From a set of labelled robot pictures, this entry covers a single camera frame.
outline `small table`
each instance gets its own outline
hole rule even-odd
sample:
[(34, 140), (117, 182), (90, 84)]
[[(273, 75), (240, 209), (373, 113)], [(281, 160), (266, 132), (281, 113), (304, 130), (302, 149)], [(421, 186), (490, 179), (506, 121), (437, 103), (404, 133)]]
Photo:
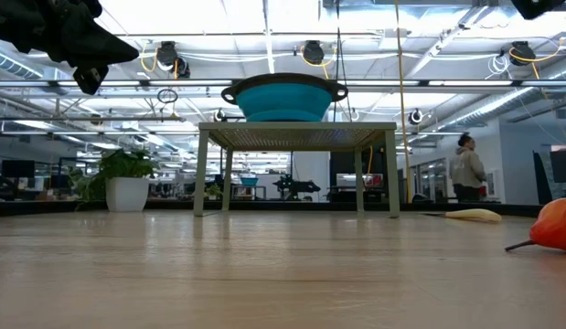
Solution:
[[(390, 216), (400, 213), (396, 166), (395, 122), (200, 122), (198, 169), (193, 214), (203, 216), (208, 142), (227, 150), (224, 196), (230, 195), (231, 166), (234, 151), (329, 151), (354, 152), (356, 156), (356, 205), (364, 211), (362, 150), (380, 141), (386, 142)], [(224, 197), (222, 210), (230, 209)]]
[(262, 190), (262, 199), (266, 200), (266, 186), (233, 186), (232, 189), (231, 189), (231, 198), (233, 199), (236, 196), (236, 190), (237, 189), (242, 189), (242, 188), (252, 189), (254, 191), (252, 193), (252, 196), (254, 197), (254, 199), (256, 199), (256, 190), (261, 189)]

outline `metal grid tabletop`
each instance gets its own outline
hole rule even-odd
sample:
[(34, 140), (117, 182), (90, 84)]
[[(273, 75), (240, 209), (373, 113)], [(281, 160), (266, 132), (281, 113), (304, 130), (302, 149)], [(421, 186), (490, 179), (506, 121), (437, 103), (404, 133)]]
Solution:
[(395, 122), (201, 122), (200, 131), (236, 151), (354, 151), (384, 139)]

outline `person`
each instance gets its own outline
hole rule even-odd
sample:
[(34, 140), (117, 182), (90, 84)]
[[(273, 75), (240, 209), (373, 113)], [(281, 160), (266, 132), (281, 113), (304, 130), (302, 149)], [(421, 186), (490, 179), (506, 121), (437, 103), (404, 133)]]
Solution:
[(454, 183), (454, 192), (459, 202), (479, 201), (479, 188), (486, 181), (484, 165), (475, 152), (475, 140), (464, 133), (450, 163), (449, 175)]

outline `table leg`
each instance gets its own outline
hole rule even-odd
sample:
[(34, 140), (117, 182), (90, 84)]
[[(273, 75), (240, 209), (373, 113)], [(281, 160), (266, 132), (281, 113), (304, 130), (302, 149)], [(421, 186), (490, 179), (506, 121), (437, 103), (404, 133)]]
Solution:
[(356, 208), (364, 211), (364, 180), (362, 177), (362, 150), (356, 149)]
[(226, 174), (224, 176), (224, 193), (221, 195), (223, 198), (221, 211), (230, 210), (231, 163), (233, 157), (234, 149), (232, 147), (228, 147), (228, 155), (226, 156)]
[(397, 218), (400, 214), (400, 200), (396, 167), (396, 143), (394, 141), (394, 131), (386, 131), (384, 134), (386, 136), (386, 172), (389, 176), (390, 216)]
[(199, 132), (198, 170), (195, 182), (193, 215), (203, 216), (203, 201), (206, 196), (206, 166), (208, 165), (209, 131)]

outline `white planter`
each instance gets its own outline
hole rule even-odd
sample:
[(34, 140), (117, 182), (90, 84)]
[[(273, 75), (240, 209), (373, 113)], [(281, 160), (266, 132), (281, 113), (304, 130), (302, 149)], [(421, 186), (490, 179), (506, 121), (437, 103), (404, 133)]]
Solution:
[(113, 212), (143, 211), (148, 179), (116, 177), (106, 182), (106, 203)]

